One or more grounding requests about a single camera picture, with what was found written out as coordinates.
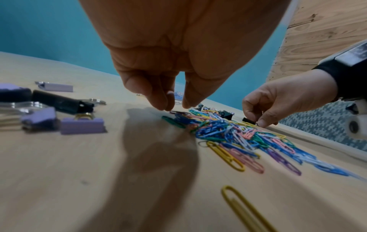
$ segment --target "black sleeve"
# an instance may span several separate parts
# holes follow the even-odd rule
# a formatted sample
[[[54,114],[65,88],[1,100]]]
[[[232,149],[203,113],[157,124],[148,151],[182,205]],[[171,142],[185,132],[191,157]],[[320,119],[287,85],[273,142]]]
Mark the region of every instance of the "black sleeve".
[[[329,60],[313,69],[329,73],[338,86],[337,98],[355,100],[367,97],[367,60],[349,67],[336,60]]]

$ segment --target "yellow paper clip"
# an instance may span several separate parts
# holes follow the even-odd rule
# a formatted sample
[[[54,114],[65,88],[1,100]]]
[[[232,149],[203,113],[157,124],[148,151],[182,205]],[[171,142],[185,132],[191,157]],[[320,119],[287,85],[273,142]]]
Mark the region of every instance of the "yellow paper clip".
[[[215,153],[217,153],[217,155],[219,155],[227,164],[229,164],[235,170],[239,172],[245,171],[245,166],[239,160],[237,160],[235,157],[229,154],[224,148],[221,148],[220,146],[218,146],[218,144],[212,141],[207,141],[206,144],[208,147],[210,147],[210,149],[212,149]],[[237,163],[239,167],[236,167],[233,164],[233,162]]]
[[[235,198],[230,199],[227,196],[226,191],[233,192],[247,207],[247,209],[242,207],[240,202],[238,202]],[[222,188],[221,192],[228,205],[237,214],[237,216],[241,219],[243,224],[245,224],[250,232],[278,232],[235,188],[226,185]]]

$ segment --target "pile of paper clips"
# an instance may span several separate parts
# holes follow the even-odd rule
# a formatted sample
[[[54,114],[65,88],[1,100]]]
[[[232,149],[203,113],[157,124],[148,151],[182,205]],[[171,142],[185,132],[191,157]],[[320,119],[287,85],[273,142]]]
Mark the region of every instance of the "pile of paper clips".
[[[73,86],[36,81],[45,91],[73,92]],[[0,126],[19,124],[26,131],[57,131],[63,135],[106,132],[102,118],[94,118],[94,106],[106,105],[99,99],[72,99],[44,91],[0,83]],[[59,120],[56,111],[75,115]]]
[[[257,173],[264,173],[264,167],[257,162],[260,159],[258,151],[261,150],[298,176],[302,174],[301,171],[285,159],[282,153],[300,165],[308,163],[324,172],[365,180],[348,170],[318,160],[316,156],[297,148],[284,135],[262,131],[247,122],[222,118],[218,110],[207,107],[199,109],[201,111],[171,111],[174,118],[162,118],[177,127],[188,128],[196,138],[206,140],[207,146],[237,171],[243,172],[247,166]]]

